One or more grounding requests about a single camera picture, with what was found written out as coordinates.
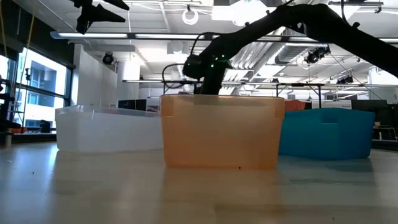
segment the table surface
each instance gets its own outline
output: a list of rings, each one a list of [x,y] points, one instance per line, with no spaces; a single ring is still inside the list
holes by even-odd
[[[0,223],[398,223],[398,154],[273,170],[166,169],[163,152],[0,151]]]

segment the orange plastic bin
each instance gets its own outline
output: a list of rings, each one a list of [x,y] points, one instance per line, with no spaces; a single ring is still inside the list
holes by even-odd
[[[164,95],[160,115],[169,167],[269,169],[277,164],[283,98]]]

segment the white plastic bin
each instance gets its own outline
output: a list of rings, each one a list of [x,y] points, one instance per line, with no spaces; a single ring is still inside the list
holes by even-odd
[[[95,106],[55,110],[58,148],[63,151],[123,152],[162,149],[157,113]]]

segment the robotic arm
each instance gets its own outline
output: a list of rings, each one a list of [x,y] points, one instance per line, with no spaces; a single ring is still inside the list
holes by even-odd
[[[191,78],[205,77],[201,94],[217,95],[225,70],[229,68],[228,60],[247,44],[282,26],[319,42],[336,44],[398,77],[395,57],[382,56],[398,55],[398,49],[358,30],[357,24],[350,26],[325,4],[279,6],[237,32],[221,34],[200,55],[189,56],[183,72]]]

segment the blue plastic bin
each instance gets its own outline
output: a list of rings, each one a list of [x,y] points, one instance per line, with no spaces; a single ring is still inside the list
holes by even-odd
[[[288,111],[279,154],[318,160],[367,158],[374,113],[339,108]]]

